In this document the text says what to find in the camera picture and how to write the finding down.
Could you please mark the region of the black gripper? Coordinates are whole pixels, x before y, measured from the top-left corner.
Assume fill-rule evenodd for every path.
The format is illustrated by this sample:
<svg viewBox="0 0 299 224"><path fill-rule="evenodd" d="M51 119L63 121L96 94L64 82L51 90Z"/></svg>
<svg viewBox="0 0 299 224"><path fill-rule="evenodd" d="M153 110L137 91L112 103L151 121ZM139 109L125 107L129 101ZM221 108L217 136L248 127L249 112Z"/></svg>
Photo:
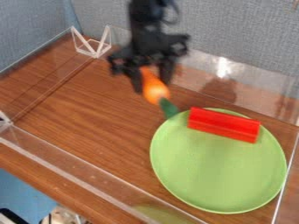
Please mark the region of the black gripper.
<svg viewBox="0 0 299 224"><path fill-rule="evenodd" d="M157 65L160 80L168 85L173 77L177 58L188 52L189 35L167 34L163 31L163 24L175 25L177 22L179 19L137 21L131 17L131 39L107 57L113 74L120 74L127 70L127 76L137 94L143 93L143 77L140 71L131 68Z"/></svg>

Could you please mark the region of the black blue robot arm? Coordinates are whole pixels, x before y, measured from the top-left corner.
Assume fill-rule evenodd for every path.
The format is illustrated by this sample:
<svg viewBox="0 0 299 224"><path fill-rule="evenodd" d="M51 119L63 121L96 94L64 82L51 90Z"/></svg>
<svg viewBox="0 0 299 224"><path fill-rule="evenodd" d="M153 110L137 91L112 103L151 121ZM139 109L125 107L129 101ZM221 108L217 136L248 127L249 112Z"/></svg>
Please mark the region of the black blue robot arm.
<svg viewBox="0 0 299 224"><path fill-rule="evenodd" d="M125 46L107 56L112 74L124 74L131 80L136 93L143 93L141 67L156 65L159 78L168 85L173 77L177 59L188 52L188 34L167 34L161 23L175 25L179 18L164 19L164 9L172 6L180 15L173 0L131 0L128 22L131 40Z"/></svg>

